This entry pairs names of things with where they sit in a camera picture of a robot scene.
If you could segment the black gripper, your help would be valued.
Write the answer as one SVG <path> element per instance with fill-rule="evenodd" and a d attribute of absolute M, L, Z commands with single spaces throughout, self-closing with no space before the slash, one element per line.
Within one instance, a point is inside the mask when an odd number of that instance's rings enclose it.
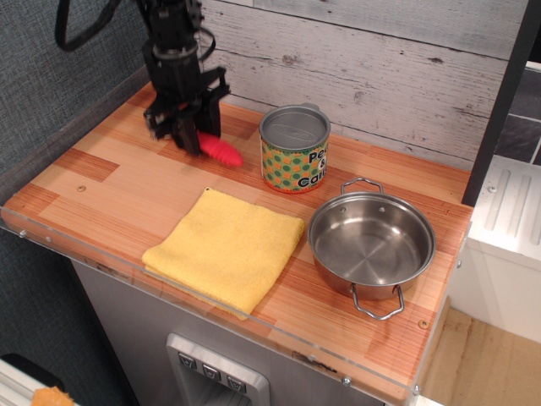
<path fill-rule="evenodd" d="M 197 130 L 221 135 L 219 102 L 230 93 L 226 69 L 201 71 L 196 46 L 186 53 L 161 53 L 153 41 L 147 41 L 143 56 L 156 91 L 156 99 L 145 111 L 151 136 L 171 136 L 189 155 L 200 156 Z"/>

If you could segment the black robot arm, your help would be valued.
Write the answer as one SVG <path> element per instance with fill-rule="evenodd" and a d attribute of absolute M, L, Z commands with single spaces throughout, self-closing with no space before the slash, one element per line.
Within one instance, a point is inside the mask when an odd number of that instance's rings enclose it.
<path fill-rule="evenodd" d="M 145 111 L 153 138 L 171 137 L 192 156 L 201 154 L 199 132 L 221 135 L 219 101 L 230 92 L 224 67 L 204 71 L 216 38 L 202 21 L 199 1 L 141 1 L 148 30 L 142 48 L 155 100 Z"/>

